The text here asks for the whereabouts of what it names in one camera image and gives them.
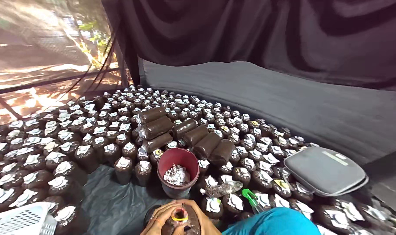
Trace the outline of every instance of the blue pants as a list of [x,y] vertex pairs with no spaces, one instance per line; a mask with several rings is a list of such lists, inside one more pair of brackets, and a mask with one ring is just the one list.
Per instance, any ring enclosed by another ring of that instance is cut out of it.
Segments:
[[302,213],[277,207],[236,223],[223,235],[320,235],[320,232]]

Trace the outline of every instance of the hand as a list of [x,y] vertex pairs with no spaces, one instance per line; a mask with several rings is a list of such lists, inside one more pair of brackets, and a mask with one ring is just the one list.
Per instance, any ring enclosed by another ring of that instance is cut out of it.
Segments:
[[[181,203],[172,201],[154,210],[152,218],[150,219],[149,223],[147,224],[143,232],[140,233],[140,235],[160,235],[162,232],[162,227],[164,226],[166,220],[170,218],[172,212],[176,208],[181,206],[182,206]],[[181,231],[180,229],[176,229],[174,231],[174,234],[176,234],[176,232],[179,233],[180,231]]]
[[195,201],[182,199],[182,200],[176,200],[175,203],[186,204],[191,206],[192,209],[194,209],[195,213],[197,214],[198,221],[201,225],[201,235],[221,235],[220,231],[213,225],[213,223],[210,221],[208,216],[206,216],[204,212],[201,211],[201,209],[199,208],[199,206],[196,204]]

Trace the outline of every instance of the red bucket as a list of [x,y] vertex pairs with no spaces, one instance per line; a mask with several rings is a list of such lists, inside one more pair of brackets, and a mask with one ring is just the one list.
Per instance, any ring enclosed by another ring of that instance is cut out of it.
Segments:
[[[175,186],[166,182],[163,177],[164,174],[173,167],[173,165],[180,165],[188,171],[191,182]],[[157,175],[162,182],[164,192],[173,199],[185,198],[191,187],[195,184],[199,176],[198,160],[193,153],[183,148],[172,148],[165,151],[157,162]]]

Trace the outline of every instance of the white plastic basket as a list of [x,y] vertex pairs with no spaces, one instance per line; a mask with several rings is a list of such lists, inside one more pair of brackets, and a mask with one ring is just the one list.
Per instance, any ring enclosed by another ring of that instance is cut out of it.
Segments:
[[0,213],[0,235],[54,235],[57,222],[48,214],[50,205],[42,201]]

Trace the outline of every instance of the gray laptop case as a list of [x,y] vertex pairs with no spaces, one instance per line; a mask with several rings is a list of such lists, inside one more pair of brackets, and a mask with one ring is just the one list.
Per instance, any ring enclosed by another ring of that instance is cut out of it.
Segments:
[[322,147],[309,147],[284,160],[284,165],[308,190],[338,196],[368,183],[364,170],[348,157]]

